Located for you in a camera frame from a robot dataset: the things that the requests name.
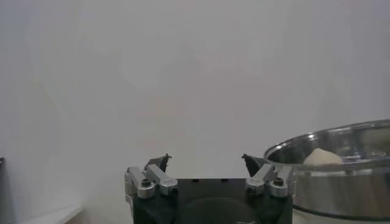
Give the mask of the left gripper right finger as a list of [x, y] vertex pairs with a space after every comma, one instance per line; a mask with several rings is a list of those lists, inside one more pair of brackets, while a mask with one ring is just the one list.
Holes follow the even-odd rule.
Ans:
[[246, 195], [257, 197], [266, 191], [273, 197], [285, 198], [294, 194], [293, 168], [290, 166], [275, 167], [264, 158], [244, 154], [249, 178], [245, 180]]

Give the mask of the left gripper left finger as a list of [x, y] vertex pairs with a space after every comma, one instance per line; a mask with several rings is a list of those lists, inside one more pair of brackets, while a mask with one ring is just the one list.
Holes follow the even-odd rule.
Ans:
[[179, 182], [166, 174], [171, 158], [172, 156], [166, 153], [150, 159], [143, 169], [136, 166], [128, 167], [124, 173], [126, 197], [135, 195], [140, 199], [150, 199], [157, 194], [175, 197], [179, 191]]

